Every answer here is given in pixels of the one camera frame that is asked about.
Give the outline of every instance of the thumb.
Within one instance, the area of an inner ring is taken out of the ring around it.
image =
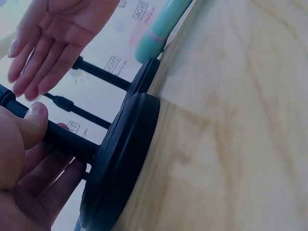
[[[11,43],[8,57],[15,58],[30,41],[33,31],[37,30],[40,21],[48,10],[48,0],[32,0],[16,28],[16,37]]]
[[[48,124],[48,110],[40,102],[32,104],[23,119],[16,118],[16,124],[24,140],[25,150],[33,148],[44,138]]]

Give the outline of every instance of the hand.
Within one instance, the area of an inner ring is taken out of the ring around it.
[[[1,230],[50,231],[81,181],[86,165],[41,141],[47,121],[41,103],[25,119],[0,107]]]
[[[118,2],[32,0],[8,55],[14,58],[8,80],[15,82],[15,95],[25,94],[31,101],[55,87],[107,23]]]

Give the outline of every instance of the table surface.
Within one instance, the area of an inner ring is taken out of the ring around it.
[[[308,2],[198,0],[115,231],[308,230]]]

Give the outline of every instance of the black round base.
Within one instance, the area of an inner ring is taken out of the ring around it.
[[[155,131],[159,99],[137,93],[127,99],[103,140],[89,173],[80,224],[110,231],[135,186]]]
[[[148,91],[159,65],[160,61],[152,58],[142,65],[125,95],[123,104],[135,93],[146,93]]]

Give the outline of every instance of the open palm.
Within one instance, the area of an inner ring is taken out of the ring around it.
[[[17,96],[51,90],[100,32],[119,0],[32,0],[10,49],[8,73]]]

